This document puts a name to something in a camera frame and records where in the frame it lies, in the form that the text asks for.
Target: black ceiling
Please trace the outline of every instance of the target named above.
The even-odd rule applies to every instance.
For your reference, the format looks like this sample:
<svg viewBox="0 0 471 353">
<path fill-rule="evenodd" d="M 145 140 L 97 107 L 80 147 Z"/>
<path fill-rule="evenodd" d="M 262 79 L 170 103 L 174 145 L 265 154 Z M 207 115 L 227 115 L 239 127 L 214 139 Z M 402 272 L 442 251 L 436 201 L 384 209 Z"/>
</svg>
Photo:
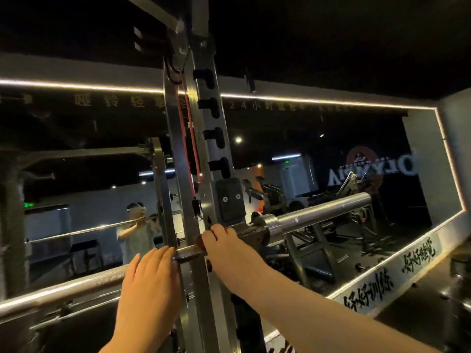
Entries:
<svg viewBox="0 0 471 353">
<path fill-rule="evenodd" d="M 209 0 L 218 72 L 439 98 L 471 86 L 471 0 Z M 133 26 L 162 24 L 127 0 L 3 0 L 0 48 L 160 66 Z"/>
</svg>

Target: person's right hand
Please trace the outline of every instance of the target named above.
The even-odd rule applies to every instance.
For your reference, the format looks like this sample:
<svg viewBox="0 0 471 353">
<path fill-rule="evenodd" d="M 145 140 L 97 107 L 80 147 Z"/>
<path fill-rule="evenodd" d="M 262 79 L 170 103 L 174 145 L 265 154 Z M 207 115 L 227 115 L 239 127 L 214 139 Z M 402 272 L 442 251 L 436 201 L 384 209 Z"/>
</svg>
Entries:
<svg viewBox="0 0 471 353">
<path fill-rule="evenodd" d="M 138 219 L 138 221 L 136 222 L 136 227 L 137 228 L 141 228 L 145 225 L 145 217 L 141 217 Z"/>
<path fill-rule="evenodd" d="M 247 288 L 269 269 L 260 255 L 237 237 L 232 228 L 220 224 L 201 235 L 211 265 L 217 276 L 234 294 L 244 298 Z"/>
</svg>

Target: red cable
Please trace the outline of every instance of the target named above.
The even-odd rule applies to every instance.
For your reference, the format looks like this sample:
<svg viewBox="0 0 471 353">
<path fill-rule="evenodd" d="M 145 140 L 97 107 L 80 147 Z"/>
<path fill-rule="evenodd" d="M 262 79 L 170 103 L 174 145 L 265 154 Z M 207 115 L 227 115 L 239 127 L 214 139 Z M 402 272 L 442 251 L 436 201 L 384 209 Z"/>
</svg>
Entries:
<svg viewBox="0 0 471 353">
<path fill-rule="evenodd" d="M 181 72 L 180 72 L 180 79 L 181 79 L 181 84 L 183 85 L 183 91 L 185 92 L 186 111 L 188 112 L 188 124 L 190 126 L 191 143 L 193 144 L 193 155 L 195 157 L 196 175 L 198 176 L 198 183 L 201 184 L 200 163 L 198 161 L 198 153 L 196 151 L 195 132 L 193 130 L 193 119 L 191 118 L 190 101 L 188 100 L 188 92 L 186 91 L 185 78 L 181 74 Z"/>
<path fill-rule="evenodd" d="M 178 114 L 180 115 L 180 126 L 181 126 L 181 132 L 183 135 L 183 147 L 185 148 L 185 158 L 186 158 L 186 166 L 188 168 L 188 173 L 190 174 L 191 178 L 191 190 L 193 192 L 193 197 L 196 196 L 195 194 L 195 187 L 193 186 L 193 176 L 191 175 L 190 171 L 190 163 L 188 161 L 188 151 L 186 150 L 186 130 L 185 130 L 185 123 L 183 122 L 183 112 L 181 111 L 181 106 L 180 106 L 180 98 L 178 95 L 178 86 L 175 86 L 175 96 L 177 97 L 177 107 L 178 107 Z"/>
</svg>

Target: person's left hand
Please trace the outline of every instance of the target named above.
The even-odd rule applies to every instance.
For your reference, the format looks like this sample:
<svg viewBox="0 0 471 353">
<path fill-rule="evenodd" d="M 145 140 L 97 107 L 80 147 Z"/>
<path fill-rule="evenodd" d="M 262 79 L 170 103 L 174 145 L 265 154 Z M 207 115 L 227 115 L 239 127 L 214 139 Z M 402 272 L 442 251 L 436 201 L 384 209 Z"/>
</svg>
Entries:
<svg viewBox="0 0 471 353">
<path fill-rule="evenodd" d="M 180 278 L 174 248 L 136 255 L 122 283 L 110 351 L 154 353 L 180 313 Z"/>
</svg>

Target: hand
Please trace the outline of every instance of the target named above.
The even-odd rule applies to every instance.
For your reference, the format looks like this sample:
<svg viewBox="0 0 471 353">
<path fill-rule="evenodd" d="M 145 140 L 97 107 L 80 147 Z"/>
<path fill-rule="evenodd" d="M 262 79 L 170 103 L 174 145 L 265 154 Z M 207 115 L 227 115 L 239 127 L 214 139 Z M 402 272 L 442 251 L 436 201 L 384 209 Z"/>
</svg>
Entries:
<svg viewBox="0 0 471 353">
<path fill-rule="evenodd" d="M 217 276 L 234 294 L 244 298 L 244 293 L 263 277 L 261 271 L 269 268 L 260 255 L 237 237 L 232 228 L 220 224 L 205 231 L 202 239 L 211 265 Z"/>
<path fill-rule="evenodd" d="M 145 217 L 141 217 L 136 222 L 136 228 L 142 228 L 145 225 Z"/>
<path fill-rule="evenodd" d="M 180 313 L 180 279 L 174 248 L 136 255 L 122 282 L 110 351 L 154 353 Z"/>
</svg>

